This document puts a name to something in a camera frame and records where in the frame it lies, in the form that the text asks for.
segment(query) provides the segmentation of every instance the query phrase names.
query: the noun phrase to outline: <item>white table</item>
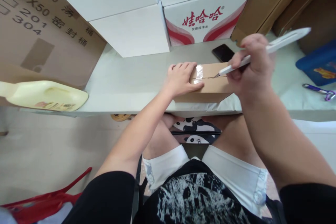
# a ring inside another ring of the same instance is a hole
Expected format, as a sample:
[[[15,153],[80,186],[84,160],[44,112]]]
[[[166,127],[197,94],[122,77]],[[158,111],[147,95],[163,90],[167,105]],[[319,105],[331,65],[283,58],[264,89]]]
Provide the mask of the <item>white table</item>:
[[[273,34],[267,37],[270,41],[275,39]],[[239,50],[230,39],[227,39],[171,47],[169,53],[122,58],[111,46],[107,45],[86,86],[86,91],[89,93],[88,101],[75,112],[48,111],[47,113],[68,116],[136,114],[160,90],[169,65],[184,61],[196,61],[198,64],[217,63],[218,60],[211,50],[223,43],[234,52]],[[301,86],[304,83],[313,84],[301,70],[295,67],[295,62],[303,56],[304,54],[296,43],[278,50],[272,79],[275,92],[293,119],[336,120],[336,99],[326,102],[323,95]],[[336,83],[323,88],[335,90]],[[182,117],[233,114],[241,111],[239,99],[234,94],[219,104],[175,103],[173,101],[167,109],[167,112]]]

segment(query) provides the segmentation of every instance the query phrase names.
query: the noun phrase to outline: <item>left hand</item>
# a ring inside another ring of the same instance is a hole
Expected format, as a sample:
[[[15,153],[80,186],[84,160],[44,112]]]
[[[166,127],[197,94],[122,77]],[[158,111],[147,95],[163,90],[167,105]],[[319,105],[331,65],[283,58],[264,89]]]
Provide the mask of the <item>left hand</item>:
[[[172,98],[175,98],[176,96],[184,95],[204,87],[204,82],[199,82],[197,84],[189,83],[191,72],[196,65],[196,62],[184,62],[171,65],[168,68],[162,91],[171,94]]]

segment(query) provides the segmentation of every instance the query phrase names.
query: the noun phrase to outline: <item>brown cardboard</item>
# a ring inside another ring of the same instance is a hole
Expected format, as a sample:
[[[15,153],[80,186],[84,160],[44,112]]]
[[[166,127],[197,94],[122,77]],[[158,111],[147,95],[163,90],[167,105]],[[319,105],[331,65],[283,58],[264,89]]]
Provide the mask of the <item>brown cardboard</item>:
[[[203,81],[204,87],[200,90],[178,96],[174,98],[175,102],[183,103],[220,103],[226,97],[232,94],[227,77],[213,77],[219,70],[227,67],[228,63],[215,63],[198,65],[190,76],[190,83]]]
[[[293,24],[293,29],[311,27],[298,44],[305,54],[336,39],[335,0],[313,0]]]
[[[11,83],[31,80],[23,68],[83,89],[106,45],[66,0],[0,0],[0,27],[0,62],[17,66],[0,81]]]
[[[274,21],[292,0],[248,0],[231,35],[232,41],[241,40],[253,33],[267,34]]]
[[[272,28],[275,35],[282,36],[292,28],[292,25],[311,1],[313,0],[293,0],[275,21]]]

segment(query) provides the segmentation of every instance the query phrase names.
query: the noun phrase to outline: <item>yellow plastic bottle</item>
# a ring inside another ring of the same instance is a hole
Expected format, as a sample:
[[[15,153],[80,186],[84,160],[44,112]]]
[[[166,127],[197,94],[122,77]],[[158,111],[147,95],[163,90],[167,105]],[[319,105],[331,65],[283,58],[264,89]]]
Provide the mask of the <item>yellow plastic bottle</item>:
[[[89,98],[84,91],[48,80],[0,82],[0,96],[18,106],[56,111],[75,111]]]

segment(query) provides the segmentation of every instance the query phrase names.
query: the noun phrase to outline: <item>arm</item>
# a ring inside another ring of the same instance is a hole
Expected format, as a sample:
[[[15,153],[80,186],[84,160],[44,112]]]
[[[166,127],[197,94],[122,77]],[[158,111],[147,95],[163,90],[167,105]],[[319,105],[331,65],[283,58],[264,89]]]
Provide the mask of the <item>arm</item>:
[[[196,64],[196,62],[185,62],[169,67],[161,91],[126,127],[96,177],[110,171],[124,171],[135,177],[139,158],[173,98],[204,86],[203,82],[189,83],[191,72]]]
[[[316,147],[290,118],[285,106],[271,88],[274,62],[260,34],[246,37],[231,61],[238,67],[245,55],[251,64],[229,74],[238,95],[254,147],[273,177],[277,188],[289,184],[321,183],[336,186],[336,176]]]

